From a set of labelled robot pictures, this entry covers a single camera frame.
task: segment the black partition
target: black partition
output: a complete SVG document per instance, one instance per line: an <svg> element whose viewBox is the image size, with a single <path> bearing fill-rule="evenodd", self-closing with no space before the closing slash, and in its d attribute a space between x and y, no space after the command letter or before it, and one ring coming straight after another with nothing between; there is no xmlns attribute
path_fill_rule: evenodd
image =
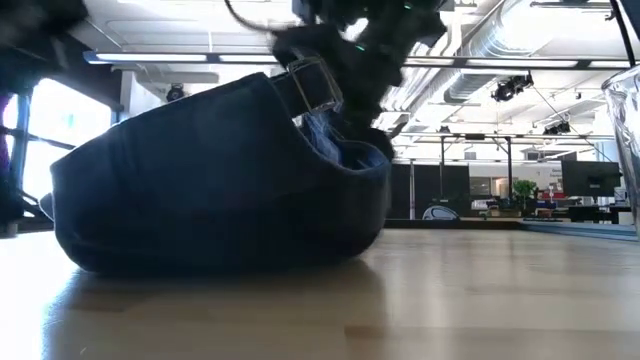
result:
<svg viewBox="0 0 640 360"><path fill-rule="evenodd" d="M440 200L440 166L414 165L416 219ZM467 216L471 210L468 166L444 167L443 204ZM394 164L392 169L392 204L389 219L409 219L411 166Z"/></svg>
<svg viewBox="0 0 640 360"><path fill-rule="evenodd" d="M387 218L409 219L410 177L409 165L393 164L391 170L391 210L389 210Z"/></svg>
<svg viewBox="0 0 640 360"><path fill-rule="evenodd" d="M438 204L440 196L440 166L414 165L416 191L416 218L432 205ZM468 166L445 166L443 189L445 205L460 214L467 216L471 210L470 181Z"/></svg>

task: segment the desk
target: desk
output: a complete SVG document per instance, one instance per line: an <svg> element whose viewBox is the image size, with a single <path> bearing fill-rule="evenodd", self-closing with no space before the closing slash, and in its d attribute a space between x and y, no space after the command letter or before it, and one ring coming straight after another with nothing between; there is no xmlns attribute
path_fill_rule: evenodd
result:
<svg viewBox="0 0 640 360"><path fill-rule="evenodd" d="M32 234L0 240L0 359L637 360L637 264L635 243L386 230L315 271L113 279Z"/></svg>
<svg viewBox="0 0 640 360"><path fill-rule="evenodd" d="M620 223L621 212L631 212L630 206L600 206L600 205L574 205L569 206L569 218L571 222L585 222L585 221L611 221L612 224Z"/></svg>

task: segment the spotlight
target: spotlight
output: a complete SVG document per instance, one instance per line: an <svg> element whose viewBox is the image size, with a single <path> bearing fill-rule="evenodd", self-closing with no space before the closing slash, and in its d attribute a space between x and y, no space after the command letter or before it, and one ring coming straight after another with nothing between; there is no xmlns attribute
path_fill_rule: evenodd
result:
<svg viewBox="0 0 640 360"><path fill-rule="evenodd" d="M544 129L542 135L562 135L571 132L571 125L568 121L562 121L559 124L549 126Z"/></svg>
<svg viewBox="0 0 640 360"><path fill-rule="evenodd" d="M497 102L509 101L533 84L531 72L526 76L512 76L507 81L498 83L498 88L491 94L491 98Z"/></svg>
<svg viewBox="0 0 640 360"><path fill-rule="evenodd" d="M184 84L171 84L171 89L167 93L167 101L172 102L185 97Z"/></svg>

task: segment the table surface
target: table surface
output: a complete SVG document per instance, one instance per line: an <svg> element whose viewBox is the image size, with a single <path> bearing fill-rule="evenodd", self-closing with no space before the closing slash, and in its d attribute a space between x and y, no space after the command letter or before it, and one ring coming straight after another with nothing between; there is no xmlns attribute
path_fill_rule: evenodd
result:
<svg viewBox="0 0 640 360"><path fill-rule="evenodd" d="M361 259L236 279L101 278L0 240L0 359L640 358L640 247L386 231Z"/></svg>
<svg viewBox="0 0 640 360"><path fill-rule="evenodd" d="M628 209L631 211L631 206L629 205L569 205L570 209Z"/></svg>

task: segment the black cable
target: black cable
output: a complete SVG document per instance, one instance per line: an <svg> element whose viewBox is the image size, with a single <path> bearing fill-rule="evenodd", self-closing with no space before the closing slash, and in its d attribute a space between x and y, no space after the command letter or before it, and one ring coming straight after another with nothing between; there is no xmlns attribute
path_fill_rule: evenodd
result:
<svg viewBox="0 0 640 360"><path fill-rule="evenodd" d="M74 145L71 145L71 144L67 144L67 143L63 143L63 142L55 141L51 139L45 139L39 136L29 134L24 131L16 130L16 129L9 129L3 125L0 125L0 135L13 136L14 138L20 138L20 139L26 138L27 141L40 141L40 142L49 144L53 147L57 147L65 150L73 150L76 148Z"/></svg>
<svg viewBox="0 0 640 360"><path fill-rule="evenodd" d="M620 27L620 33L622 34L622 41L624 42L624 48L627 51L627 56L629 57L629 64L631 67L636 66L636 56L633 54L633 46L631 45L631 38L629 37L629 31L627 30L627 25L624 23L624 18L622 17L622 11L620 11L620 5L617 0L609 0L611 2L611 8L613 9L613 15L618 22L618 26Z"/></svg>
<svg viewBox="0 0 640 360"><path fill-rule="evenodd" d="M547 105L551 108L551 110L553 110L554 113L556 113L556 116L558 116L562 121L566 121L567 124L569 124L569 128L571 129L571 131L575 132L576 134L582 136L582 134L580 134L576 128L574 128L570 123L569 120L565 119L564 116L560 115L560 113L558 112L558 110L556 110L555 107L553 107L553 105L551 105L551 103L547 100L547 98L544 97L544 95L542 95L542 93L540 91L538 91L538 88L536 88L535 86L532 86L533 90L535 90L538 95L540 95L540 98L542 98L542 100L544 100L545 103L547 103ZM591 146L593 148L593 150L597 151L598 153L600 153L600 155L602 155L607 161L609 162L614 162L613 160L609 159L609 157L603 153L602 151L600 151L600 149L598 149L591 141L589 141L587 138L583 139L589 146Z"/></svg>
<svg viewBox="0 0 640 360"><path fill-rule="evenodd" d="M259 25L256 23L252 23L251 21L243 18L242 16L240 16L236 10L233 8L233 6L231 6L231 0L224 0L224 4L227 6L227 9L229 10L229 13L231 14L231 16L233 16L233 18L239 22L240 24L242 24L242 26L251 29L251 30L255 30L258 32L263 32L263 33L270 33L270 32L277 32L280 29L276 29L276 28L270 28L268 26L263 26L263 25Z"/></svg>

